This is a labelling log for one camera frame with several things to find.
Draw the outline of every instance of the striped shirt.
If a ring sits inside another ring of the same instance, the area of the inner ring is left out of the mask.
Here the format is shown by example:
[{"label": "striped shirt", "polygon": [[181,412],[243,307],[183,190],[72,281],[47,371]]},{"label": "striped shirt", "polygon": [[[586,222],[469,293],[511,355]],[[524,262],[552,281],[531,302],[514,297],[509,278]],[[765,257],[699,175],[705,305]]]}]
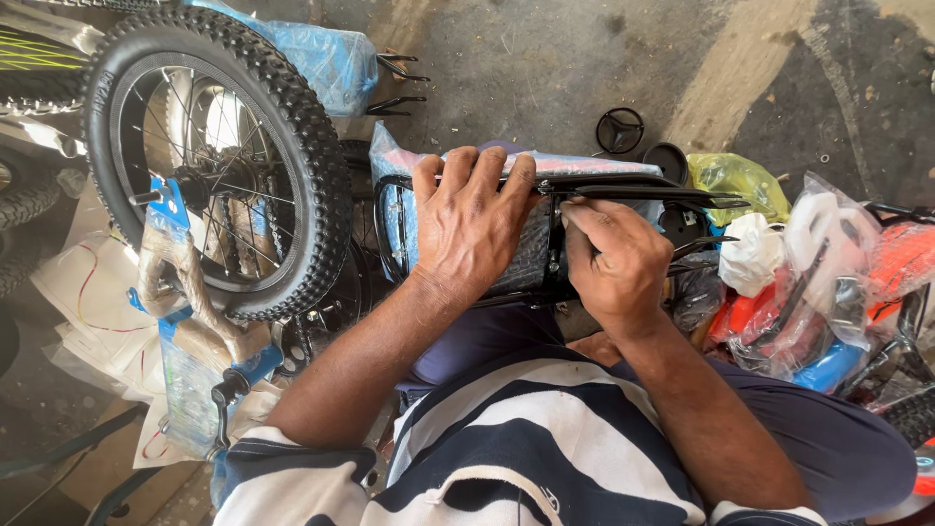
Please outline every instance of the striped shirt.
[{"label": "striped shirt", "polygon": [[394,438],[386,489],[371,498],[372,450],[322,451],[254,429],[227,453],[215,524],[825,524],[804,507],[729,502],[706,517],[646,392],[555,347],[434,389]]}]

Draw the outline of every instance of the hand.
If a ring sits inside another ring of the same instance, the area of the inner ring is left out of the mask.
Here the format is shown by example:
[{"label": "hand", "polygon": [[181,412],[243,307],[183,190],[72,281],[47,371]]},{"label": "hand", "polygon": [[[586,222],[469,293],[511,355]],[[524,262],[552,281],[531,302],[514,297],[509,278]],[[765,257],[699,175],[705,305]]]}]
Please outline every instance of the hand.
[{"label": "hand", "polygon": [[625,205],[574,197],[561,209],[568,278],[584,309],[617,343],[666,323],[659,301],[672,243]]},{"label": "hand", "polygon": [[[419,262],[410,273],[446,295],[477,300],[510,264],[520,230],[541,196],[530,195],[536,161],[521,154],[497,192],[506,151],[495,146],[478,154],[464,146],[448,161],[429,155],[412,171],[419,223]],[[437,173],[441,184],[436,187]]]}]

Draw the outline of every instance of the forearm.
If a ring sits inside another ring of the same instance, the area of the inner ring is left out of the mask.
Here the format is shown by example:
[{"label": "forearm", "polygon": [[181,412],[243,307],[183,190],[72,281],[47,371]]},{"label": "forearm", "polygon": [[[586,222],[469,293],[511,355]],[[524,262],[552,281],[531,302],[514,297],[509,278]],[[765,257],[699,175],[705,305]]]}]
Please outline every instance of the forearm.
[{"label": "forearm", "polygon": [[266,424],[304,446],[359,447],[393,387],[469,302],[414,272],[311,363]]},{"label": "forearm", "polygon": [[811,504],[776,441],[664,315],[640,334],[608,334],[645,386],[664,433],[707,502],[760,509]]}]

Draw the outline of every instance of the concrete floor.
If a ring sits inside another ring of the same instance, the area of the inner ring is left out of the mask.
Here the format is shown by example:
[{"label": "concrete floor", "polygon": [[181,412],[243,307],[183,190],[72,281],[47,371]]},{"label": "concrete floor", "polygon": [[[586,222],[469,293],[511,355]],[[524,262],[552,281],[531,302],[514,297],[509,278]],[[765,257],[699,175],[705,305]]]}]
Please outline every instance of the concrete floor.
[{"label": "concrete floor", "polygon": [[[811,170],[856,199],[935,204],[931,0],[229,4],[265,20],[361,31],[380,51],[418,55],[411,70],[431,82],[396,83],[383,74],[374,96],[428,97],[408,104],[411,117],[385,119],[415,152],[515,138],[543,152],[590,155],[599,151],[597,118],[628,106],[647,124],[628,159],[667,140],[687,153],[735,152],[773,175],[789,174],[783,186],[790,199]],[[346,138],[367,139],[374,120],[336,126]],[[52,216],[67,225],[70,212],[60,206]],[[54,251],[54,240],[47,242]],[[12,300],[36,301],[30,287]],[[35,342],[0,380],[7,431],[0,432],[0,458],[90,427],[108,400],[43,361],[39,347],[50,327],[21,324]]]}]

